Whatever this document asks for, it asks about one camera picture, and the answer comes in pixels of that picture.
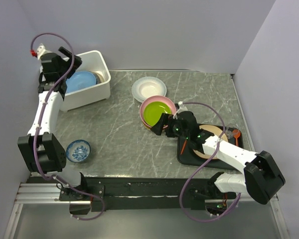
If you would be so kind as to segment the green plate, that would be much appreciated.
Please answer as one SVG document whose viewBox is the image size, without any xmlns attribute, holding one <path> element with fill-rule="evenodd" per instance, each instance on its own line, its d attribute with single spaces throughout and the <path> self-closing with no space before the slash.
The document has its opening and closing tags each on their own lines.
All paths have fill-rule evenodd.
<svg viewBox="0 0 299 239">
<path fill-rule="evenodd" d="M 154 126 L 160 119 L 161 114 L 171 114 L 170 107 L 163 102 L 152 102 L 143 111 L 143 119 L 150 127 Z"/>
</svg>

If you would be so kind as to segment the blue plastic plate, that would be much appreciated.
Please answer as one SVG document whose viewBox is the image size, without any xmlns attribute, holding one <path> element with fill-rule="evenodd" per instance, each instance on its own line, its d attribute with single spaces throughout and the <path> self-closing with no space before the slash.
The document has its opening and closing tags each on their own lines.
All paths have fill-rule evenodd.
<svg viewBox="0 0 299 239">
<path fill-rule="evenodd" d="M 75 72 L 69 79 L 66 80 L 66 93 L 79 91 L 97 84 L 96 76 L 89 71 Z"/>
</svg>

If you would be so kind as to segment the grey deer plate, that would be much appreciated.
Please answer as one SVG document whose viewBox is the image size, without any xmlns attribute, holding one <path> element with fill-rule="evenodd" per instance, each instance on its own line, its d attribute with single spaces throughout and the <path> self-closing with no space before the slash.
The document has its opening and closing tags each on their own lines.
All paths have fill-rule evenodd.
<svg viewBox="0 0 299 239">
<path fill-rule="evenodd" d="M 94 77 L 96 79 L 96 85 L 102 82 L 101 77 L 99 76 L 98 73 L 96 73 L 96 72 L 91 72 L 91 73 L 94 75 Z"/>
</svg>

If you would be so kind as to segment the beige floral plate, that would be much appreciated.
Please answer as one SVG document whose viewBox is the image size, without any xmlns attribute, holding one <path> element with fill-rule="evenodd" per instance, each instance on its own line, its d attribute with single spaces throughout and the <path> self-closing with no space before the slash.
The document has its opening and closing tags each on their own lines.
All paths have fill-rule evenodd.
<svg viewBox="0 0 299 239">
<path fill-rule="evenodd" d="M 106 74 L 104 74 L 102 71 L 96 71 L 96 73 L 98 73 L 98 74 L 99 74 L 99 76 L 101 77 L 101 80 L 102 80 L 102 82 L 101 82 L 101 83 L 104 83 L 104 82 L 106 82 L 106 81 L 107 81 L 107 75 L 106 75 Z"/>
</svg>

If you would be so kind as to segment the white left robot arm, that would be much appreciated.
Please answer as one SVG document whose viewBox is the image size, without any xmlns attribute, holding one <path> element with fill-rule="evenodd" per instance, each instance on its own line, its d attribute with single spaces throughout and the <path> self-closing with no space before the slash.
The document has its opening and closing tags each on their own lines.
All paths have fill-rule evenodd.
<svg viewBox="0 0 299 239">
<path fill-rule="evenodd" d="M 64 47 L 58 50 L 68 59 L 47 50 L 43 44 L 31 51 L 42 66 L 39 104 L 30 130 L 18 138 L 17 146 L 30 172 L 39 173 L 47 181 L 56 180 L 61 184 L 63 194 L 83 200 L 89 194 L 86 179 L 82 173 L 66 168 L 66 151 L 54 135 L 67 90 L 66 80 L 75 73 L 82 60 Z"/>
</svg>

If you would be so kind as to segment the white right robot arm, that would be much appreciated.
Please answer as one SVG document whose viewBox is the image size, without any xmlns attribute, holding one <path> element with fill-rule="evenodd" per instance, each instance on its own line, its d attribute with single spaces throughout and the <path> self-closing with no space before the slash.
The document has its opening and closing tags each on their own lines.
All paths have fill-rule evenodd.
<svg viewBox="0 0 299 239">
<path fill-rule="evenodd" d="M 190 149 L 216 157 L 239 171 L 239 174 L 216 173 L 202 190 L 206 198 L 220 198 L 228 192 L 242 193 L 265 205 L 286 183 L 270 153 L 247 151 L 222 140 L 219 134 L 200 126 L 190 111 L 176 116 L 161 114 L 151 131 L 156 135 L 164 131 L 168 137 L 183 137 Z"/>
</svg>

